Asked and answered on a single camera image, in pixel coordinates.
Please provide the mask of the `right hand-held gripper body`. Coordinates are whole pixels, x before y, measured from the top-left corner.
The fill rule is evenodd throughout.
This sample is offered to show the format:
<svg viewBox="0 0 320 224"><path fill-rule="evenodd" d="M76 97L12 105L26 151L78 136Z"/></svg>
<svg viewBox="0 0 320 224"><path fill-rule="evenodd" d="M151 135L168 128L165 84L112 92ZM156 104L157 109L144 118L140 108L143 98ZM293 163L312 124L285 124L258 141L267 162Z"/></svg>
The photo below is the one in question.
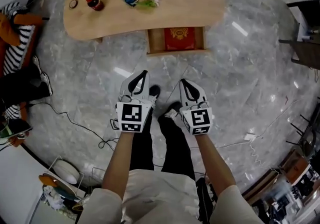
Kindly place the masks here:
<svg viewBox="0 0 320 224"><path fill-rule="evenodd" d="M182 107L180 114L182 122L191 135L208 134L212 128L213 113L208 101Z"/></svg>

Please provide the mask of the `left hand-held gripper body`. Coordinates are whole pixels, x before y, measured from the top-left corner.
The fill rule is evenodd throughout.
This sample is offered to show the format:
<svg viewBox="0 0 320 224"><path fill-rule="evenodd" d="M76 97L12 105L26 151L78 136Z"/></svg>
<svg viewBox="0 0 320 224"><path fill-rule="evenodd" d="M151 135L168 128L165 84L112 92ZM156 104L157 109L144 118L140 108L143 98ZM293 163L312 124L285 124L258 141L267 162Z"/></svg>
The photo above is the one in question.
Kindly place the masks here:
<svg viewBox="0 0 320 224"><path fill-rule="evenodd" d="M121 132L141 133L150 113L152 102L129 95L121 95L116 104L115 129Z"/></svg>

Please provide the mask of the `wooden drawer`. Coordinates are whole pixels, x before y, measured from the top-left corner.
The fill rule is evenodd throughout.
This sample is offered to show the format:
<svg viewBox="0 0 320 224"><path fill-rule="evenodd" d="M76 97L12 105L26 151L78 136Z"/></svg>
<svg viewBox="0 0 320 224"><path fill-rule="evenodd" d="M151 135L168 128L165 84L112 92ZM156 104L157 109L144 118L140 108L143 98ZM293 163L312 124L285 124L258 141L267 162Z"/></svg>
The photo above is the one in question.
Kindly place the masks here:
<svg viewBox="0 0 320 224"><path fill-rule="evenodd" d="M147 37L147 55L161 56L161 55L176 55L185 53L205 53L208 51L206 44L205 28L193 27L195 31L195 49L194 50L180 50L167 51L165 49L165 28L148 29L146 31Z"/></svg>

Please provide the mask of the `person's right forearm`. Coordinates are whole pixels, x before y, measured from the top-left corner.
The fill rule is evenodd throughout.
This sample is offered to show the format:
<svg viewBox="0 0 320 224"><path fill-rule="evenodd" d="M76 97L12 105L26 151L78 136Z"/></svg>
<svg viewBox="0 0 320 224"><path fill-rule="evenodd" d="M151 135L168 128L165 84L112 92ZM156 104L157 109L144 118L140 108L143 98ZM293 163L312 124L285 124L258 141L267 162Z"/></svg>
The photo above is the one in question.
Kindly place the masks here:
<svg viewBox="0 0 320 224"><path fill-rule="evenodd" d="M225 189L236 185L235 178L207 134L196 135L195 139L206 174L219 197Z"/></svg>

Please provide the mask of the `person's left forearm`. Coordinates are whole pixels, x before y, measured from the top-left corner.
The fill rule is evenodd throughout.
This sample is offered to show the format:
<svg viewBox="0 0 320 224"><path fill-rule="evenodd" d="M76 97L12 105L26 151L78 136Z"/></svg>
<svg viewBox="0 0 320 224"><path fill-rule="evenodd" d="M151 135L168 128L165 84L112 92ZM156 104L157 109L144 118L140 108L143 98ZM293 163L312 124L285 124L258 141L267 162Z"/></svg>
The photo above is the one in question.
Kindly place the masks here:
<svg viewBox="0 0 320 224"><path fill-rule="evenodd" d="M114 192L121 199L129 178L133 138L133 132L121 132L101 185L102 189Z"/></svg>

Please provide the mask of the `wooden kidney-shaped table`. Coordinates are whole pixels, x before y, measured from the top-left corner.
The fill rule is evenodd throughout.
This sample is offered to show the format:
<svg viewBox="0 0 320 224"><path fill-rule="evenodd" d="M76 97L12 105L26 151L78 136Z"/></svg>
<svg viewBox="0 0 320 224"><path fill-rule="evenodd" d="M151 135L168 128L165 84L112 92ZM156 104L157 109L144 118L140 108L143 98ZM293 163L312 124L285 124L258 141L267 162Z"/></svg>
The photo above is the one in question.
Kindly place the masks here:
<svg viewBox="0 0 320 224"><path fill-rule="evenodd" d="M101 11L90 8L86 0L78 0L77 7L70 9L70 1L64 3L63 24L67 34L78 41L149 29L212 26L225 12L225 0L160 0L156 8L101 0Z"/></svg>

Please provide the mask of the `black shoe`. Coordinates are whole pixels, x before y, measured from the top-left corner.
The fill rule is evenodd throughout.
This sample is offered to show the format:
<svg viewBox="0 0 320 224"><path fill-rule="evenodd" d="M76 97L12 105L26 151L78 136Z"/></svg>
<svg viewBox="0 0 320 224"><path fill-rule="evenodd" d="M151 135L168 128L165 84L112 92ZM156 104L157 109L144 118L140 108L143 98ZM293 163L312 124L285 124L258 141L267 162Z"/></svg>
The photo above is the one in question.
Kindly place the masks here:
<svg viewBox="0 0 320 224"><path fill-rule="evenodd" d="M182 104L180 101L173 102L164 113L164 116L167 118L175 119L180 114L180 108Z"/></svg>
<svg viewBox="0 0 320 224"><path fill-rule="evenodd" d="M156 101L161 94L161 88L159 85L155 84L149 88L148 100L151 102L151 107L156 108Z"/></svg>

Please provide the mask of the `red gold-patterned book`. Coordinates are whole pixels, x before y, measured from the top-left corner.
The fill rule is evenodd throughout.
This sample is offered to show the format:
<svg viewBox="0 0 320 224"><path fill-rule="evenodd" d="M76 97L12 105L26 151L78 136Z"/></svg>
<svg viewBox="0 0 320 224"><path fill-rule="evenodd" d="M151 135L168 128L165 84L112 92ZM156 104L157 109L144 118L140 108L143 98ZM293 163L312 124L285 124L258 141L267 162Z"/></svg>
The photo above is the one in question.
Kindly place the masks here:
<svg viewBox="0 0 320 224"><path fill-rule="evenodd" d="M194 27L172 27L164 29L166 51L183 51L195 49Z"/></svg>

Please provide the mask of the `person's white shirt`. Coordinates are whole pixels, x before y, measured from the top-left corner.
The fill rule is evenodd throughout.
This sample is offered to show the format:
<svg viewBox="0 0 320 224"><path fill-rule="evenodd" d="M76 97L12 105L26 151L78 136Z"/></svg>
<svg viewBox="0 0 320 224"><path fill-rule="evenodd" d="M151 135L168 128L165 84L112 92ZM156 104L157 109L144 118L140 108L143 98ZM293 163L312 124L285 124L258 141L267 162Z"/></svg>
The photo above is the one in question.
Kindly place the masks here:
<svg viewBox="0 0 320 224"><path fill-rule="evenodd" d="M93 190L78 224L201 224L196 183L182 174L135 169L123 198L104 188ZM264 224L236 185L218 197L210 224Z"/></svg>

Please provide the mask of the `white oval object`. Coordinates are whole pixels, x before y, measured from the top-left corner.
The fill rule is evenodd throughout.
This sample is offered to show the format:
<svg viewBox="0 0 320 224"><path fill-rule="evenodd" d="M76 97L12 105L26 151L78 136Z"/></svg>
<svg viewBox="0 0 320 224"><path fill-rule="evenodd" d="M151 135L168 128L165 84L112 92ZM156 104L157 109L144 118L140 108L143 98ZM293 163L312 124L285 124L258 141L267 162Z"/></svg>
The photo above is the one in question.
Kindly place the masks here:
<svg viewBox="0 0 320 224"><path fill-rule="evenodd" d="M70 163L59 159L53 165L53 170L65 182L68 182L72 185L78 183L80 173Z"/></svg>

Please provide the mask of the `cola bottle with red cap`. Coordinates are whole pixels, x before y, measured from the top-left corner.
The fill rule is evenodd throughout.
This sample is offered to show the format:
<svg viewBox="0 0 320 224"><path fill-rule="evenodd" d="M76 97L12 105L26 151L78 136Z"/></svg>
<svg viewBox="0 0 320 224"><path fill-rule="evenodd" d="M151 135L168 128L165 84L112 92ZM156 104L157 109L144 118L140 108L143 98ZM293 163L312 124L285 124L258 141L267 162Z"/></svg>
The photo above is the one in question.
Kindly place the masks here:
<svg viewBox="0 0 320 224"><path fill-rule="evenodd" d="M86 0L87 5L95 11L102 11L105 7L101 0Z"/></svg>

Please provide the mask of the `brown wooden cabinet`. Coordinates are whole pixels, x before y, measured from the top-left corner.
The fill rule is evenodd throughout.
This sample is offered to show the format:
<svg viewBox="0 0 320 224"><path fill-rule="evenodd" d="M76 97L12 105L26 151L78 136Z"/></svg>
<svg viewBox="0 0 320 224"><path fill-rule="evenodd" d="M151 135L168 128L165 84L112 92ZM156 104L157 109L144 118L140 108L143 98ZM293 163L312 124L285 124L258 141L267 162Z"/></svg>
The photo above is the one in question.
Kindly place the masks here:
<svg viewBox="0 0 320 224"><path fill-rule="evenodd" d="M299 151L292 149L278 167L287 181L292 186L295 186L308 171L311 165L307 159L300 154Z"/></svg>

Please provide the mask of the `black metal chair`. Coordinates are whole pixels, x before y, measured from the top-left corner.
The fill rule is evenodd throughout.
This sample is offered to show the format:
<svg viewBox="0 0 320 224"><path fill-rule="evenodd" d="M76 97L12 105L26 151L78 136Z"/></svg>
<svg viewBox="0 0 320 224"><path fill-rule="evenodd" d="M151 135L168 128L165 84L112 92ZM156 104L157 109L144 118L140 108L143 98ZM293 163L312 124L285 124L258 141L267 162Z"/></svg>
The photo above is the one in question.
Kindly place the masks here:
<svg viewBox="0 0 320 224"><path fill-rule="evenodd" d="M320 113L317 116L310 117L309 119L305 118L302 114L300 114L300 117L307 122L307 127L304 131L300 130L297 126L290 123L290 125L294 127L298 135L300 135L299 141L292 142L286 140L285 142L294 146L299 146L304 152L306 148L313 149L316 145L317 134L320 134Z"/></svg>

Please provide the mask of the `dark wooden desk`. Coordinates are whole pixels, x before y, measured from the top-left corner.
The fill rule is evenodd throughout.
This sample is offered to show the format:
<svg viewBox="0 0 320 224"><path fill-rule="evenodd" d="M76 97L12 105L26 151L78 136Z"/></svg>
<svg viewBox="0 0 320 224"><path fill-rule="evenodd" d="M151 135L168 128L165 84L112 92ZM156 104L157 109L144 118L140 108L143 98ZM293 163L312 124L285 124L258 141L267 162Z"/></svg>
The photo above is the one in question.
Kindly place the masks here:
<svg viewBox="0 0 320 224"><path fill-rule="evenodd" d="M280 44L291 46L297 58L295 64L320 71L320 0L306 0L286 4L297 21L292 39L279 39Z"/></svg>

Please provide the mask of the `striped knitted scarf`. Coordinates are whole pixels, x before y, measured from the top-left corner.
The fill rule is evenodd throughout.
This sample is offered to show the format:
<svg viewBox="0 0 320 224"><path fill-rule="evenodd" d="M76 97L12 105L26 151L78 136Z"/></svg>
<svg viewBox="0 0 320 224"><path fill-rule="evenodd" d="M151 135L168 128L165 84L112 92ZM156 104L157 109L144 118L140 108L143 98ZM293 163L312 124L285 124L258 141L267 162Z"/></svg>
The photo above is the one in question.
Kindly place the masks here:
<svg viewBox="0 0 320 224"><path fill-rule="evenodd" d="M1 9L1 13L5 15L8 19L16 14L25 14L29 9L25 5L21 5L20 2L14 1L8 3Z"/></svg>

